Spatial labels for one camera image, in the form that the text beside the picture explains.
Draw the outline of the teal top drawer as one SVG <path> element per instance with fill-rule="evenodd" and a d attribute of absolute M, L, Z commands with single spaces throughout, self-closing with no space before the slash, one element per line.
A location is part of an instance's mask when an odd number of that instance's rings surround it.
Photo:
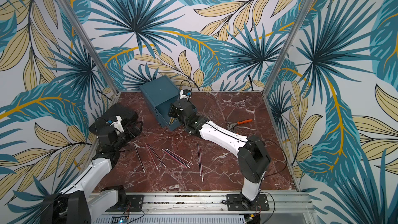
<path fill-rule="evenodd" d="M 178 119 L 172 118 L 168 116 L 171 104 L 173 104 L 177 99 L 179 98 L 179 95 L 172 97 L 171 99 L 165 101 L 164 103 L 161 103 L 160 105 L 155 107 L 155 112 L 157 116 L 159 117 L 159 122 L 162 127 L 167 127 L 170 131 L 174 131 L 175 129 L 179 128 L 182 126 Z"/>

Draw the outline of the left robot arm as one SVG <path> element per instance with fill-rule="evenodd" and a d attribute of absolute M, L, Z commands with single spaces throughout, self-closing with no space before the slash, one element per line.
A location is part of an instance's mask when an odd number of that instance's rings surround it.
<path fill-rule="evenodd" d="M 57 194 L 46 196 L 40 209 L 41 224 L 90 224 L 110 208 L 128 206 L 123 186 L 105 188 L 98 196 L 90 195 L 99 182 L 117 164 L 120 150 L 142 132 L 143 122 L 131 112 L 102 117 L 93 124 L 99 146 L 91 164 Z"/>

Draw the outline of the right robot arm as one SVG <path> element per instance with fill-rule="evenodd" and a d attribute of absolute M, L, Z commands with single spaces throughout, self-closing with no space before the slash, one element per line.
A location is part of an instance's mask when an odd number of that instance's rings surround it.
<path fill-rule="evenodd" d="M 262 179 L 271 163 L 271 157 L 264 142 L 256 135 L 236 134 L 198 115 L 195 106 L 190 102 L 191 96 L 190 90 L 180 90 L 168 115 L 178 119 L 190 135 L 213 142 L 237 157 L 240 171 L 244 176 L 244 184 L 240 192 L 241 201 L 254 205 L 260 195 Z"/>

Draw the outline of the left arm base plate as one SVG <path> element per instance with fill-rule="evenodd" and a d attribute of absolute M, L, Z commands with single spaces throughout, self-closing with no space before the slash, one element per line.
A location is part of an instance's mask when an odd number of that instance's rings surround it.
<path fill-rule="evenodd" d="M 122 212 L 141 212 L 143 208 L 144 195 L 127 195 L 125 202 L 120 207 Z"/>

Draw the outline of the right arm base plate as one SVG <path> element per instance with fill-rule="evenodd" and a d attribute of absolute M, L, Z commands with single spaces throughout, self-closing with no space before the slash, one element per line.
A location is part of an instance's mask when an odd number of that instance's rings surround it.
<path fill-rule="evenodd" d="M 228 211 L 269 211 L 269 203 L 265 194 L 259 194 L 254 201 L 249 201 L 242 194 L 228 194 L 222 200 Z"/>

